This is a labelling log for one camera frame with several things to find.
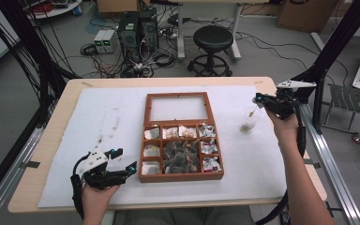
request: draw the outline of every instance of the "gray floor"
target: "gray floor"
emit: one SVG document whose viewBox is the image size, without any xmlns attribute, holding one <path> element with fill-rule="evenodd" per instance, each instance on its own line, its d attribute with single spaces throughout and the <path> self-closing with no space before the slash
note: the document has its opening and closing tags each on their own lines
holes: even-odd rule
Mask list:
<svg viewBox="0 0 360 225">
<path fill-rule="evenodd" d="M 68 13 L 52 18 L 51 20 L 53 29 L 63 46 L 66 56 L 80 55 L 79 50 L 81 46 L 91 43 L 98 32 L 98 29 L 89 23 L 91 18 L 98 16 L 97 8 L 93 5 L 87 6 L 88 4 L 89 3 L 86 4 L 84 14 L 81 17 L 75 17 L 71 13 Z M 102 23 L 109 26 L 116 25 L 109 21 Z M 332 24 L 333 23 L 330 22 L 324 33 L 322 33 L 323 39 L 326 39 L 330 35 L 331 29 L 334 27 Z M 53 32 L 49 24 L 43 21 L 42 27 L 45 34 L 53 40 Z M 188 28 L 187 32 L 189 33 L 186 35 L 191 36 L 193 30 L 196 28 L 196 24 L 187 23 L 186 28 Z M 238 30 L 271 44 L 293 43 L 305 46 L 315 53 L 319 52 L 309 34 L 276 28 L 276 18 L 260 16 L 241 18 Z M 282 59 L 272 50 L 260 49 L 251 38 L 238 40 L 237 43 L 243 58 L 236 62 L 228 60 L 231 64 L 234 77 L 269 76 L 274 82 L 279 83 L 305 71 L 305 68 L 300 62 Z M 258 44 L 266 47 L 266 45 L 259 41 Z M 154 77 L 193 77 L 194 74 L 187 71 L 187 65 L 189 60 L 199 55 L 200 52 L 193 44 L 192 38 L 186 39 L 186 45 L 186 59 L 182 62 L 177 62 L 174 67 L 156 70 Z M 296 46 L 275 47 L 275 49 L 285 57 L 302 60 L 307 67 L 310 67 L 317 57 L 317 55 Z M 103 56 L 103 59 L 107 63 L 115 62 L 116 58 L 117 56 L 115 54 Z M 348 77 L 345 84 L 351 86 L 356 70 L 360 64 L 360 37 L 354 37 L 352 39 L 338 60 L 348 69 Z M 68 61 L 72 69 L 79 75 L 94 71 L 91 67 L 92 62 L 89 59 L 70 57 Z M 342 84 L 346 76 L 346 71 L 340 64 L 335 63 L 330 68 L 328 75 L 335 83 Z M 323 99 L 326 101 L 330 100 L 327 89 L 324 91 Z M 0 60 L 0 162 L 19 137 L 37 107 L 37 98 L 30 84 L 25 79 L 23 72 L 13 57 L 10 54 L 6 54 Z M 327 108 L 323 106 L 322 109 L 322 114 L 324 115 Z M 331 117 L 331 123 L 338 127 L 345 128 L 350 116 L 347 112 L 334 111 Z M 360 115 L 355 116 L 353 129 L 360 132 Z M 327 128 L 324 128 L 322 131 L 360 211 L 360 145 L 355 144 L 351 140 L 350 134 Z M 308 139 L 307 142 L 307 151 L 315 161 L 319 161 L 310 139 Z M 332 207 L 340 207 L 324 169 L 318 169 L 317 171 L 328 193 L 327 201 Z M 5 202 L 0 210 L 0 224 L 81 223 L 75 213 L 10 214 L 7 210 L 7 204 L 8 203 Z M 254 205 L 251 207 L 252 216 L 256 220 L 262 218 L 268 214 L 272 207 L 273 205 Z M 342 212 L 334 212 L 334 216 L 337 224 L 348 224 Z M 279 221 L 276 219 L 269 224 L 279 224 Z"/>
</svg>

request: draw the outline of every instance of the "aluminum rail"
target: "aluminum rail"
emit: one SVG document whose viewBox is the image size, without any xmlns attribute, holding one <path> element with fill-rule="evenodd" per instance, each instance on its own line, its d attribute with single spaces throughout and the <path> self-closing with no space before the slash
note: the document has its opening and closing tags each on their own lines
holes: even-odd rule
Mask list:
<svg viewBox="0 0 360 225">
<path fill-rule="evenodd" d="M 325 138 L 322 134 L 319 134 L 315 127 L 312 125 L 312 112 L 307 104 L 300 105 L 300 112 L 303 118 L 303 122 L 314 141 L 315 148 L 319 157 L 326 169 L 326 172 L 332 182 L 333 188 L 337 194 L 343 210 L 347 216 L 351 225 L 360 225 L 360 213 L 353 197 L 348 190 L 346 183 L 341 175 L 338 165 L 336 164 Z"/>
<path fill-rule="evenodd" d="M 0 183 L 0 209 L 8 199 L 8 196 L 13 192 L 13 190 L 20 182 L 20 179 L 22 178 L 25 171 L 22 166 L 24 163 L 27 163 L 34 154 L 35 148 L 39 143 L 39 139 L 42 133 L 43 128 L 34 129 L 34 132 L 31 134 L 21 153 L 17 156 L 16 160 L 13 162 L 9 171 Z"/>
</svg>

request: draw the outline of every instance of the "white paper sheet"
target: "white paper sheet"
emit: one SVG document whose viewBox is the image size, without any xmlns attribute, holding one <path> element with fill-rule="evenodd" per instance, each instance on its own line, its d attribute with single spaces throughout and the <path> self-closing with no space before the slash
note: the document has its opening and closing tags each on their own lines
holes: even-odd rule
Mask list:
<svg viewBox="0 0 360 225">
<path fill-rule="evenodd" d="M 109 161 L 108 171 L 124 170 L 139 160 L 146 95 L 172 92 L 207 92 L 223 157 L 223 178 L 142 184 L 134 174 L 110 204 L 261 199 L 284 194 L 284 167 L 269 118 L 265 116 L 249 134 L 239 131 L 243 109 L 254 106 L 254 86 L 89 88 L 82 91 L 68 122 L 38 207 L 73 206 L 72 169 L 96 146 L 104 152 L 124 149 L 120 160 Z"/>
</svg>

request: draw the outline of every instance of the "black stool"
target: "black stool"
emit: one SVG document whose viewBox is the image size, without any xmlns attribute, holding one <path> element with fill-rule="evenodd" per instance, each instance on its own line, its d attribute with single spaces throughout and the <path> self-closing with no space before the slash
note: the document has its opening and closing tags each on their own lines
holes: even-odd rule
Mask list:
<svg viewBox="0 0 360 225">
<path fill-rule="evenodd" d="M 223 75 L 230 77 L 233 75 L 226 61 L 215 55 L 233 45 L 233 34 L 229 30 L 221 26 L 204 26 L 195 32 L 194 42 L 207 54 L 200 55 L 189 62 L 188 71 L 194 70 L 197 76 L 203 77 L 221 77 Z M 199 61 L 204 57 L 207 58 L 206 62 Z M 215 63 L 215 58 L 220 61 L 220 64 Z"/>
</svg>

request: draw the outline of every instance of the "wooden box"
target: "wooden box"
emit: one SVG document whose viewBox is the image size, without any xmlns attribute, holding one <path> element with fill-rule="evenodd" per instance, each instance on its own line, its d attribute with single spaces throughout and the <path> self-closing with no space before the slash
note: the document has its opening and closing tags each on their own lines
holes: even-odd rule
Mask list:
<svg viewBox="0 0 360 225">
<path fill-rule="evenodd" d="M 142 183 L 223 177 L 218 131 L 207 93 L 147 95 L 139 165 Z"/>
</svg>

